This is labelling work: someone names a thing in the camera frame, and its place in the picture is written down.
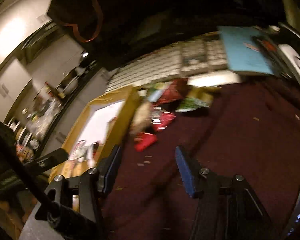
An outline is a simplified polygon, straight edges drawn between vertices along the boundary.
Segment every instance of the kitchen counter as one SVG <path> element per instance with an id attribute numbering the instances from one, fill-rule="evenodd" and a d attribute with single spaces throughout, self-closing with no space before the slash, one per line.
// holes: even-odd
<path id="1" fill-rule="evenodd" d="M 45 146 L 47 145 L 51 135 L 53 134 L 53 131 L 55 130 L 55 128 L 59 124 L 59 121 L 61 120 L 61 118 L 66 113 L 67 109 L 73 105 L 72 104 L 73 101 L 77 98 L 77 96 L 80 94 L 80 92 L 86 87 L 86 85 L 89 83 L 89 81 L 93 77 L 95 77 L 95 75 L 97 75 L 100 72 L 103 73 L 104 71 L 105 70 L 102 69 L 101 67 L 99 67 L 97 64 L 94 64 L 87 73 L 84 73 L 82 76 L 79 77 L 77 88 L 70 95 L 65 97 L 66 101 L 63 104 L 60 112 L 55 116 L 54 120 L 51 122 L 50 127 L 48 128 L 45 136 L 43 137 L 43 139 L 41 141 L 39 149 L 35 153 L 35 158 L 38 158 L 39 156 L 42 155 L 43 150 L 44 150 Z"/>

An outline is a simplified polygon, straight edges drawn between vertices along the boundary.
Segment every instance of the bright light spot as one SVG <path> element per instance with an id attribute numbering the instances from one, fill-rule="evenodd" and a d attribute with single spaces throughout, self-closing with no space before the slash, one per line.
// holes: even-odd
<path id="1" fill-rule="evenodd" d="M 0 32 L 0 55 L 9 55 L 23 40 L 25 22 L 20 18 L 10 21 Z"/>

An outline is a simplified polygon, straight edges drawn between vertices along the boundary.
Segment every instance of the blue gripper pad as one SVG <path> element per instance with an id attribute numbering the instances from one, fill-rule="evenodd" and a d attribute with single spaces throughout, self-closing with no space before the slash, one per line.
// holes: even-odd
<path id="1" fill-rule="evenodd" d="M 181 175 L 183 185 L 190 197 L 195 198 L 195 177 L 191 170 L 191 159 L 181 146 L 176 147 L 176 162 Z"/>

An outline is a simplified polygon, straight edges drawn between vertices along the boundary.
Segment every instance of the cardboard box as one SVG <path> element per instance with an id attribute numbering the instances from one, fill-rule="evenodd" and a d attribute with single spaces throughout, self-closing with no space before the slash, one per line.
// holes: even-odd
<path id="1" fill-rule="evenodd" d="M 137 89 L 131 85 L 111 91 L 89 102 L 72 126 L 62 148 L 66 150 L 68 154 L 71 154 L 74 145 L 80 138 L 81 133 L 85 131 L 88 121 L 93 117 L 93 114 L 98 111 L 98 109 L 103 109 L 116 102 L 122 102 L 121 109 L 116 115 L 116 118 L 108 123 L 105 142 L 103 145 L 99 146 L 98 151 L 94 156 L 94 165 L 97 165 L 101 159 L 108 157 L 114 145 L 122 143 L 122 140 L 129 129 L 135 110 L 141 102 Z M 49 182 L 51 182 L 58 174 L 62 174 L 65 178 L 79 176 L 87 171 L 90 166 L 91 165 L 88 163 L 80 163 L 80 165 L 78 163 L 74 167 L 73 161 L 65 161 L 51 170 Z"/>

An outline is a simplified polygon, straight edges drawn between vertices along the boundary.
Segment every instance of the black rod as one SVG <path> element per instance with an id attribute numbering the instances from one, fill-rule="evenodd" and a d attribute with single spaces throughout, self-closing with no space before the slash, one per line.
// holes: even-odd
<path id="1" fill-rule="evenodd" d="M 15 147 L 14 149 L 9 147 L 5 140 L 0 136 L 0 153 L 4 155 L 6 161 L 11 165 L 12 169 L 28 187 L 31 193 L 37 198 L 37 200 L 48 210 L 50 213 L 57 217 L 59 215 L 59 209 L 48 196 L 39 188 L 34 178 L 25 169 L 23 164 L 18 160 Z"/>

